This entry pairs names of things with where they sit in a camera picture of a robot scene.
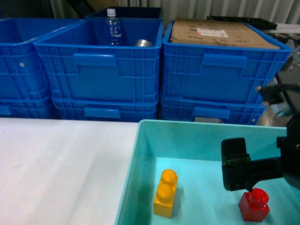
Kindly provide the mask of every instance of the bottle label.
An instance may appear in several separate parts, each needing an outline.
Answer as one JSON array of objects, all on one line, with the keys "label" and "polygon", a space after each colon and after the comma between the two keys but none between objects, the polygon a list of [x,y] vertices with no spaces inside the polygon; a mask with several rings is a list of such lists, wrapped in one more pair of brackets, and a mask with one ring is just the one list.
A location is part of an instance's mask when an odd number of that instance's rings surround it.
[{"label": "bottle label", "polygon": [[106,33],[108,41],[120,44],[122,37],[120,24],[107,24]]}]

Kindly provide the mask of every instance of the bottle cap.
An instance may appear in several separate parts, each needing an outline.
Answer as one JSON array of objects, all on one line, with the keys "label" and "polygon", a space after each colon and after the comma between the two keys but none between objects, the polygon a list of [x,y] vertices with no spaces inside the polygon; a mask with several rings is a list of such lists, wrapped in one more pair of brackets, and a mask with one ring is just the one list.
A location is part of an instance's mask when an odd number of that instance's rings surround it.
[{"label": "bottle cap", "polygon": [[107,9],[107,16],[109,16],[109,17],[116,16],[116,10],[114,8],[108,8]]}]

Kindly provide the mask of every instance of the plastic water bottle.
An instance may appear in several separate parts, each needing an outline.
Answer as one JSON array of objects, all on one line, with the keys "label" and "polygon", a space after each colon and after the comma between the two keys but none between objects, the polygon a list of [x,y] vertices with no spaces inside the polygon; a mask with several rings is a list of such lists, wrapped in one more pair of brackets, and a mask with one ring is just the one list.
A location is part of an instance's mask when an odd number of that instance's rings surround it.
[{"label": "plastic water bottle", "polygon": [[105,29],[108,45],[122,45],[121,25],[120,21],[116,18],[116,10],[108,8],[107,16]]}]

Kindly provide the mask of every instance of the cardboard box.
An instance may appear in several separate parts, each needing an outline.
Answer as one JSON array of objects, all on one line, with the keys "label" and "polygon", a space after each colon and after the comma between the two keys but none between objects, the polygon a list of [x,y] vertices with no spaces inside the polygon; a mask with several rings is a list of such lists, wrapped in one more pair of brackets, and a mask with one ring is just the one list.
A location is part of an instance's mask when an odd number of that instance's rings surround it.
[{"label": "cardboard box", "polygon": [[279,49],[239,22],[176,18],[170,41],[178,44]]}]

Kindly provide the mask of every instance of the yellow toy brick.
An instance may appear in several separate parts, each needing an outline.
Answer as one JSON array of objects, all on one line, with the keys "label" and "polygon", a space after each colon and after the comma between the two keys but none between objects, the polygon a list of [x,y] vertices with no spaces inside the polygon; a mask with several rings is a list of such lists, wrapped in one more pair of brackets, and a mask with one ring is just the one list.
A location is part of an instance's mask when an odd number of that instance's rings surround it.
[{"label": "yellow toy brick", "polygon": [[154,214],[171,218],[178,176],[175,171],[167,169],[161,174],[153,202]]}]

